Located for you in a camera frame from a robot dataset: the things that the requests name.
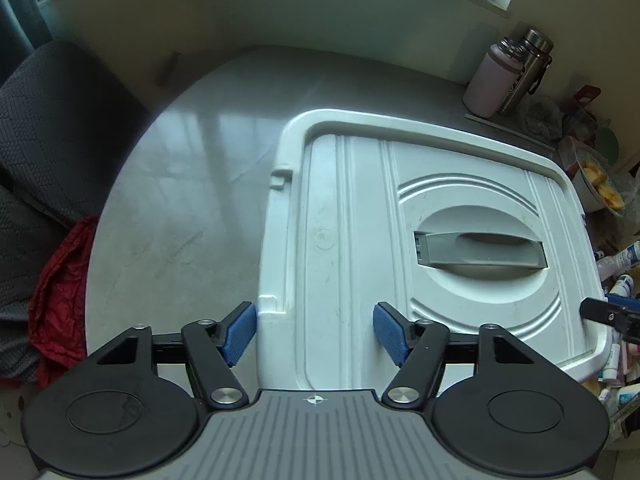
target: pink bottle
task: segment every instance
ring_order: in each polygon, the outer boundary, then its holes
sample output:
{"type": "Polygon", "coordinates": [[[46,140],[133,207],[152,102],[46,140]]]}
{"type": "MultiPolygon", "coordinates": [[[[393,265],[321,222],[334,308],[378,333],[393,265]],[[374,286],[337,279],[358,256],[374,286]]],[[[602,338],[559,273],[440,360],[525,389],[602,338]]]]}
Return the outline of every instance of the pink bottle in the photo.
{"type": "Polygon", "coordinates": [[[468,110],[485,119],[495,114],[511,86],[520,77],[524,68],[523,59],[522,47],[509,38],[492,44],[462,96],[462,102],[468,110]]]}

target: gray table surface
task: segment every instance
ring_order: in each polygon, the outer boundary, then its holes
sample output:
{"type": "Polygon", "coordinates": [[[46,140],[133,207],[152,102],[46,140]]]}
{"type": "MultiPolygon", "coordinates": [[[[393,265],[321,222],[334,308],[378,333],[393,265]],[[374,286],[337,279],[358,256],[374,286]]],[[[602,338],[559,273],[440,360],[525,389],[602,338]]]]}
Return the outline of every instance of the gray table surface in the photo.
{"type": "MultiPolygon", "coordinates": [[[[158,116],[111,190],[89,266],[88,351],[137,323],[178,332],[256,300],[271,164],[283,127],[302,112],[393,115],[549,155],[465,119],[462,94],[411,70],[288,48],[260,48],[210,72],[158,116]]],[[[234,371],[251,395],[255,342],[234,371]]]]}

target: curtain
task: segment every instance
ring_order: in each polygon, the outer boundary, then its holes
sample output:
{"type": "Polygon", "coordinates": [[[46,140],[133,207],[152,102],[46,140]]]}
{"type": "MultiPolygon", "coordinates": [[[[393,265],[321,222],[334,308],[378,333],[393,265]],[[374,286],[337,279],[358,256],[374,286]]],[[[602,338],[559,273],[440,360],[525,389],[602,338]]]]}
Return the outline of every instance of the curtain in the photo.
{"type": "Polygon", "coordinates": [[[0,85],[51,34],[36,0],[0,0],[0,85]]]}

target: gray ribbed plate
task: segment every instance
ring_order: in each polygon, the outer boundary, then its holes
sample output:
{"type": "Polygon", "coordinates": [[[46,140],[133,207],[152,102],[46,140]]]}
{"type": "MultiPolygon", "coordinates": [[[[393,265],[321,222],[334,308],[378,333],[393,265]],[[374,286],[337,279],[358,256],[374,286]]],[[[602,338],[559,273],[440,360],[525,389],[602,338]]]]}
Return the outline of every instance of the gray ribbed plate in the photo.
{"type": "MultiPolygon", "coordinates": [[[[44,480],[61,478],[45,474],[44,480]]],[[[244,410],[213,415],[153,480],[488,480],[451,456],[417,413],[384,408],[369,391],[264,391],[244,410]]],[[[593,480],[587,471],[572,480],[593,480]]]]}

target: storage box lid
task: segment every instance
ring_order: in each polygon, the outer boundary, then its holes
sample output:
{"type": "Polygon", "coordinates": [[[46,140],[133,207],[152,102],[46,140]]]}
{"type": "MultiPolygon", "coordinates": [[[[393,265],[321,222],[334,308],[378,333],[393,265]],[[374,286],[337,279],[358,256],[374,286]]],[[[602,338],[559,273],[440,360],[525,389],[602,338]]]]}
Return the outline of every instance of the storage box lid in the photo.
{"type": "Polygon", "coordinates": [[[546,158],[343,110],[283,132],[260,261],[261,387],[381,392],[397,369],[372,330],[379,301],[452,332],[500,324],[583,380],[610,345],[580,320],[587,296],[603,298],[582,210],[546,158]]]}

